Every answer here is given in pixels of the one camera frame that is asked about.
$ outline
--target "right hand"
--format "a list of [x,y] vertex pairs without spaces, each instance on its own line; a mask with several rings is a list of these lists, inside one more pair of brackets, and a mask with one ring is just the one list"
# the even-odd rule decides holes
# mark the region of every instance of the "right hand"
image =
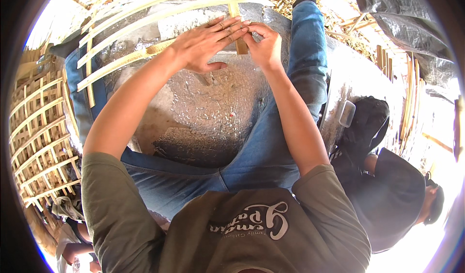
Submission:
[[256,42],[252,34],[246,33],[242,38],[250,49],[252,60],[262,70],[282,68],[281,63],[281,36],[264,23],[251,23],[249,32],[256,32],[264,39]]

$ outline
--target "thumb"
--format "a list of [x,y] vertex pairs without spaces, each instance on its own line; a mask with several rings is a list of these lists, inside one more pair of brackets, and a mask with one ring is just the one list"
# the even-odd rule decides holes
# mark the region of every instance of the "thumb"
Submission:
[[225,62],[213,62],[210,64],[206,64],[205,68],[203,68],[202,71],[204,71],[204,73],[207,73],[219,69],[225,69],[226,67],[228,67],[228,65]]
[[255,39],[252,37],[252,34],[249,32],[242,36],[242,39],[247,44],[249,49],[252,49],[255,46],[255,44],[257,44],[257,42],[255,42]]

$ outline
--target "black cap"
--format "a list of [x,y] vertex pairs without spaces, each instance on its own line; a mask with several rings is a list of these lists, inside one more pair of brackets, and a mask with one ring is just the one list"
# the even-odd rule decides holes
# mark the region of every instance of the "black cap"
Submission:
[[438,190],[436,191],[436,198],[431,204],[430,215],[428,215],[428,217],[423,222],[425,225],[434,224],[441,215],[442,208],[444,206],[444,190],[441,186],[431,180],[430,177],[431,173],[427,172],[425,175],[426,186],[433,186],[433,188],[438,187]]

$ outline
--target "stack of bamboo lattice panels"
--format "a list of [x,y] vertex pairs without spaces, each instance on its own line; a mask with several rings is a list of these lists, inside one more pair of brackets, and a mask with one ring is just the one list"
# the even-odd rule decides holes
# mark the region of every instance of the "stack of bamboo lattice panels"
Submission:
[[[45,48],[26,49],[16,75],[9,117],[9,150],[12,171],[26,207],[42,211],[51,197],[75,194],[80,183],[78,156],[71,147],[63,103],[69,102],[61,64]],[[77,179],[72,181],[67,166]]]

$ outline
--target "person wearing blue jeans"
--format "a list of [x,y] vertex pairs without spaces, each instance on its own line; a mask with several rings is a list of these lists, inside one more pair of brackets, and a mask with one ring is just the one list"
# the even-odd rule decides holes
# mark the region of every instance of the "person wearing blue jeans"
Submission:
[[[67,56],[84,142],[82,207],[104,272],[366,270],[368,237],[316,125],[326,100],[323,16],[315,0],[297,0],[293,15],[287,74],[280,35],[241,17],[219,17],[184,32],[108,102],[97,81],[92,109],[85,94],[76,92],[82,54]],[[263,39],[256,42],[252,32]],[[148,104],[169,78],[182,68],[197,73],[227,68],[207,62],[238,38],[263,71],[273,99],[235,159],[204,169],[129,150]],[[147,209],[171,218],[166,234]]]
[[[103,80],[93,84],[95,106],[89,108],[85,92],[77,84],[85,77],[76,69],[85,48],[65,60],[70,97],[84,145],[87,134],[107,103]],[[288,77],[315,120],[326,102],[326,38],[324,18],[313,1],[298,3],[293,10]],[[284,138],[276,102],[261,113],[234,160],[222,168],[199,168],[126,148],[121,156],[148,209],[172,218],[186,202],[208,190],[237,192],[241,189],[283,187],[290,189],[299,170]]]

